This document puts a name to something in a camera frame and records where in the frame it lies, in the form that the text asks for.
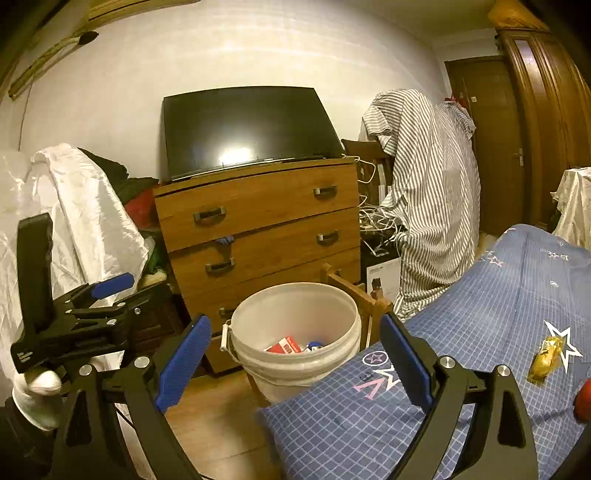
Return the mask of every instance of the metal drawer handle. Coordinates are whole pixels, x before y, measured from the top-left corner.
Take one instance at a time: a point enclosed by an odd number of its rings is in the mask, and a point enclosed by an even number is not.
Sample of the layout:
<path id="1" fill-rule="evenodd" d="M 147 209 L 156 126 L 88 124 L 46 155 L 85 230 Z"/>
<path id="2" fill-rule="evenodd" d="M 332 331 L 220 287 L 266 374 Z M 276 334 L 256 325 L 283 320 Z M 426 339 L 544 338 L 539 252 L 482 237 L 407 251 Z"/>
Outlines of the metal drawer handle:
<path id="1" fill-rule="evenodd" d="M 226 260 L 225 262 L 220 263 L 206 263 L 205 264 L 205 271 L 207 273 L 221 273 L 231 270 L 236 265 L 236 260 L 234 257 L 230 257 L 230 260 Z"/>
<path id="2" fill-rule="evenodd" d="M 236 309 L 225 309 L 224 307 L 220 307 L 217 311 L 220 314 L 220 318 L 222 320 L 229 320 L 232 318 L 232 314 L 236 311 Z"/>
<path id="3" fill-rule="evenodd" d="M 320 196 L 328 196 L 328 195 L 336 195 L 336 190 L 337 190 L 337 186 L 336 185 L 332 185 L 330 187 L 324 187 L 321 189 L 314 189 L 312 190 L 314 192 L 314 196 L 315 197 L 320 197 Z"/>
<path id="4" fill-rule="evenodd" d="M 316 235 L 316 241 L 320 244 L 320 245 L 328 245 L 328 244 L 332 244 L 334 242 L 336 242 L 339 239 L 339 231 L 335 230 L 334 232 L 331 233 L 326 233 L 326 234 L 322 234 L 319 233 L 318 235 Z"/>
<path id="5" fill-rule="evenodd" d="M 217 217 L 226 215 L 226 207 L 217 207 L 211 210 L 205 210 L 203 212 L 196 212 L 193 214 L 193 220 L 195 223 L 205 220 L 206 218 Z"/>

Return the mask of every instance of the bed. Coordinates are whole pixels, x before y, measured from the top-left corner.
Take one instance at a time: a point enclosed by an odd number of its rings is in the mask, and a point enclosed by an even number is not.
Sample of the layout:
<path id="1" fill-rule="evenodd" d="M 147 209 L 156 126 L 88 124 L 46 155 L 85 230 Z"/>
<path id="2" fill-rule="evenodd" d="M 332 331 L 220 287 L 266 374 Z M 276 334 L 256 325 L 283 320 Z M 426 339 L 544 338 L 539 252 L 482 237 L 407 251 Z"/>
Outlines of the bed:
<path id="1" fill-rule="evenodd" d="M 511 367 L 532 423 L 540 480 L 569 478 L 591 451 L 590 428 L 573 416 L 574 397 L 591 374 L 589 280 L 587 250 L 515 225 L 405 324 L 438 355 L 452 355 L 466 368 Z M 559 368 L 538 387 L 527 382 L 527 371 L 549 335 L 564 336 L 566 347 Z M 453 472 L 471 412 L 464 406 L 436 478 Z M 379 342 L 259 415 L 294 480 L 385 479 L 424 418 Z"/>

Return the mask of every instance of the chest of drawers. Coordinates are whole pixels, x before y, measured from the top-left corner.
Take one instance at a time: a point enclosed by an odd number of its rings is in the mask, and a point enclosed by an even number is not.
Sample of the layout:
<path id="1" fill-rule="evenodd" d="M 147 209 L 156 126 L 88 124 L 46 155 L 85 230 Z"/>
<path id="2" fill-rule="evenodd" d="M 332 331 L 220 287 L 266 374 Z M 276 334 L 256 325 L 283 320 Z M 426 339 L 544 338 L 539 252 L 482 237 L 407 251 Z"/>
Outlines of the chest of drawers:
<path id="1" fill-rule="evenodd" d="M 319 281 L 324 262 L 359 280 L 351 158 L 211 172 L 154 193 L 187 310 L 212 321 L 206 356 L 216 373 L 237 366 L 219 344 L 223 323 L 242 300 L 281 283 Z"/>

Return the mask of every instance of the metal screw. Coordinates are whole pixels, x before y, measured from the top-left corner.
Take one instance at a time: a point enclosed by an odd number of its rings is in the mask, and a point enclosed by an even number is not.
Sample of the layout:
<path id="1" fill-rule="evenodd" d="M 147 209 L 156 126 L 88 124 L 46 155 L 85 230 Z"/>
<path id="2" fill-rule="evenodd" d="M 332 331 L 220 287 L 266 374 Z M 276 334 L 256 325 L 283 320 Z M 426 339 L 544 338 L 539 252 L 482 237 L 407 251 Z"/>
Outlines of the metal screw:
<path id="1" fill-rule="evenodd" d="M 502 377 L 508 377 L 511 374 L 511 369 L 506 365 L 499 365 L 496 371 Z"/>
<path id="2" fill-rule="evenodd" d="M 92 366 L 91 365 L 82 365 L 80 367 L 80 369 L 78 370 L 78 373 L 80 375 L 82 375 L 83 377 L 86 377 L 87 375 L 90 375 L 90 373 L 92 372 Z"/>
<path id="3" fill-rule="evenodd" d="M 147 356 L 139 356 L 134 360 L 134 365 L 137 368 L 146 368 L 150 364 L 150 359 Z"/>
<path id="4" fill-rule="evenodd" d="M 453 368 L 456 366 L 456 361 L 450 357 L 450 356 L 442 356 L 439 359 L 439 364 L 443 367 L 443 368 Z"/>

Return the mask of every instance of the plastic bucket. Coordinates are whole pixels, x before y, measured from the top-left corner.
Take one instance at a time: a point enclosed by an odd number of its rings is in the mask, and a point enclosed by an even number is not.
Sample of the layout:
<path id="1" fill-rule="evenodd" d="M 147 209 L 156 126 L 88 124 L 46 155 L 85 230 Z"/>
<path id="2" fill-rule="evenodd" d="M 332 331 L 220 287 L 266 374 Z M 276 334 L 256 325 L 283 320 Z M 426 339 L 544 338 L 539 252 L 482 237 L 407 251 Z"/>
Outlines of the plastic bucket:
<path id="1" fill-rule="evenodd" d="M 271 353 L 285 336 L 300 345 L 318 341 L 313 352 Z M 344 291 L 322 283 L 286 283 L 243 301 L 224 325 L 221 350 L 249 372 L 272 403 L 305 390 L 359 351 L 361 318 Z"/>

